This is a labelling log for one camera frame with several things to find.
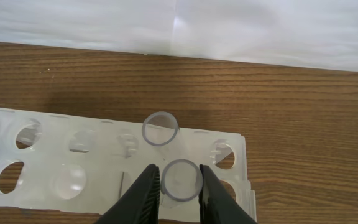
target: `white paper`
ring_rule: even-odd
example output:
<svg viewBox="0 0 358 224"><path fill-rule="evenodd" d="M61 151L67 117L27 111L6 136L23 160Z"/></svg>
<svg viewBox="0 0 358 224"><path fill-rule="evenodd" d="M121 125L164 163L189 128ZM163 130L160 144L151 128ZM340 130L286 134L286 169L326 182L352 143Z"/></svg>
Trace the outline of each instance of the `white paper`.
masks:
<svg viewBox="0 0 358 224"><path fill-rule="evenodd" d="M0 0L0 41L358 71L358 0Z"/></svg>

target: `white sheet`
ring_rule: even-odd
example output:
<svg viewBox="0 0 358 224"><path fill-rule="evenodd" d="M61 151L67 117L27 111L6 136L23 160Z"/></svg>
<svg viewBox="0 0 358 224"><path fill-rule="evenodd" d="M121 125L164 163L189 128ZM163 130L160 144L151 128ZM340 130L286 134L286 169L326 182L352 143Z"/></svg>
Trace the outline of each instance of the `white sheet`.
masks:
<svg viewBox="0 0 358 224"><path fill-rule="evenodd" d="M358 0L0 0L0 41L358 71Z"/></svg>

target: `circular hole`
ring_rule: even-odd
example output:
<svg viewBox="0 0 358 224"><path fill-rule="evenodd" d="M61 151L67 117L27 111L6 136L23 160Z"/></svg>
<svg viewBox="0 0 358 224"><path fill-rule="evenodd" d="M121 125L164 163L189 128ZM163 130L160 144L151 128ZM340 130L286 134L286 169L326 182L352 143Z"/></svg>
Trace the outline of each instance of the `circular hole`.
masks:
<svg viewBox="0 0 358 224"><path fill-rule="evenodd" d="M199 168L186 159L169 163L162 174L162 189L172 199L186 202L195 198L203 186Z"/></svg>
<svg viewBox="0 0 358 224"><path fill-rule="evenodd" d="M143 123L142 135L152 146L164 146L175 138L179 130L175 117L167 112L156 112Z"/></svg>
<svg viewBox="0 0 358 224"><path fill-rule="evenodd" d="M215 146L215 165L220 169L231 169L235 160L233 150L224 143L217 143Z"/></svg>
<svg viewBox="0 0 358 224"><path fill-rule="evenodd" d="M8 194L23 183L23 180L19 180L23 165L23 162L15 162L1 172L0 191L2 193Z"/></svg>
<svg viewBox="0 0 358 224"><path fill-rule="evenodd" d="M79 165L62 165L57 174L53 189L59 197L65 200L72 199L79 195L86 184L85 170Z"/></svg>
<svg viewBox="0 0 358 224"><path fill-rule="evenodd" d="M41 138L41 124L34 119L30 119L29 123L16 136L16 146L18 149L27 149Z"/></svg>
<svg viewBox="0 0 358 224"><path fill-rule="evenodd" d="M78 131L68 143L70 152L88 153L96 144L96 133L93 130Z"/></svg>
<svg viewBox="0 0 358 224"><path fill-rule="evenodd" d="M226 189L226 191L229 193L229 195L233 198L233 200L236 200L236 192L234 191L231 184L227 183L224 180L221 180L221 184L223 184L223 187Z"/></svg>

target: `wooden table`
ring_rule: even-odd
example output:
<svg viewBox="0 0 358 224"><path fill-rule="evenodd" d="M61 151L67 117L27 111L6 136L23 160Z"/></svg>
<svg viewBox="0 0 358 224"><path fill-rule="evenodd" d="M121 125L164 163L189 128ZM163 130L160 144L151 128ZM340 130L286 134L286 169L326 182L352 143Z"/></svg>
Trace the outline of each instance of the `wooden table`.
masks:
<svg viewBox="0 0 358 224"><path fill-rule="evenodd" d="M241 133L260 224L358 223L357 72L0 43L0 107L138 123L168 111ZM0 223L98 217L0 207Z"/></svg>

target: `brown wooden tabletop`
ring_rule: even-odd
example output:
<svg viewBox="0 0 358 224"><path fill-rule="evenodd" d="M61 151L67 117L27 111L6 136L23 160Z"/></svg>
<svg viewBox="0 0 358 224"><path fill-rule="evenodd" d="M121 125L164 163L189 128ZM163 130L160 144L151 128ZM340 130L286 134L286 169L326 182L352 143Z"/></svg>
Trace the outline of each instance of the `brown wooden tabletop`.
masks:
<svg viewBox="0 0 358 224"><path fill-rule="evenodd" d="M357 72L0 43L0 107L138 123L168 111L241 133L260 224L358 223ZM0 223L98 217L0 207Z"/></svg>

